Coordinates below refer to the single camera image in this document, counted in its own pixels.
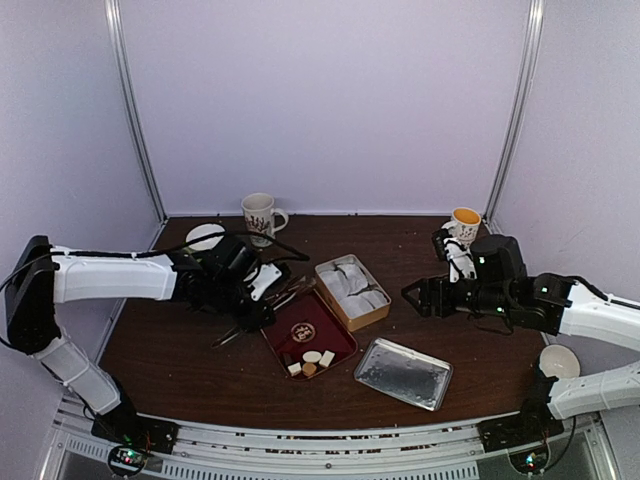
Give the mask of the black tongs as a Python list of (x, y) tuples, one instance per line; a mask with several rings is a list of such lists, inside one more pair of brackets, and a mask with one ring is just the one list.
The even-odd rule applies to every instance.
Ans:
[[(303, 296), (311, 292), (316, 285), (316, 280), (310, 276), (302, 275), (299, 277), (295, 277), (291, 280), (285, 288), (283, 288), (280, 292), (270, 295), (266, 302), (272, 307), (272, 310), (276, 312), (281, 309), (297, 297)], [(220, 338), (216, 339), (212, 342), (211, 348), (217, 349), (220, 348), (234, 339), (242, 336), (245, 333), (240, 326), (235, 326), (231, 328), (228, 332), (222, 335)]]

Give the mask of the beige illustrated tin lid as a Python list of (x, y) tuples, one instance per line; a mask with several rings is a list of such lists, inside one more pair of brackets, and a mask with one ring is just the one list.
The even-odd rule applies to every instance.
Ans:
[(406, 404), (440, 409), (453, 366), (383, 338), (373, 340), (354, 371), (354, 379)]

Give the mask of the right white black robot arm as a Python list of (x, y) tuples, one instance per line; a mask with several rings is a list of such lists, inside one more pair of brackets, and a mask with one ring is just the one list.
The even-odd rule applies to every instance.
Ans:
[[(605, 294), (581, 277), (551, 273), (485, 282), (446, 276), (423, 278), (404, 287), (402, 297), (422, 317), (455, 313), (500, 318), (516, 327), (549, 335), (605, 341), (639, 350), (639, 304)], [(519, 440), (535, 440), (554, 420), (639, 403), (639, 363), (587, 376), (540, 382), (513, 419)]]

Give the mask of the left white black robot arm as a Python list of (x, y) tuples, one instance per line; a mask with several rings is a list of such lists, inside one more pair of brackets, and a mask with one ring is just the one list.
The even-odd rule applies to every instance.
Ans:
[(222, 234), (216, 245), (141, 253), (70, 250), (45, 236), (27, 244), (2, 283), (3, 344), (37, 359), (91, 409), (123, 444), (144, 424), (124, 389), (77, 347), (56, 322), (58, 304), (93, 299), (150, 299), (230, 316), (239, 331), (274, 323), (265, 294), (284, 273), (242, 240)]

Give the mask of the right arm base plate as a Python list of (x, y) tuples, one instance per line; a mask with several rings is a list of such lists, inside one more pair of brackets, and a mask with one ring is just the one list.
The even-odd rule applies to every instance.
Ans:
[(517, 413), (477, 424), (486, 453), (542, 443), (564, 432), (562, 421), (539, 414)]

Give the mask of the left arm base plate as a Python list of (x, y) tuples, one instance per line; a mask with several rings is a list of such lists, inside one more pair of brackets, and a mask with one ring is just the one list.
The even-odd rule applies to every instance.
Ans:
[(179, 425), (174, 422), (144, 416), (124, 419), (99, 416), (91, 427), (95, 437), (162, 454), (172, 453), (178, 432)]

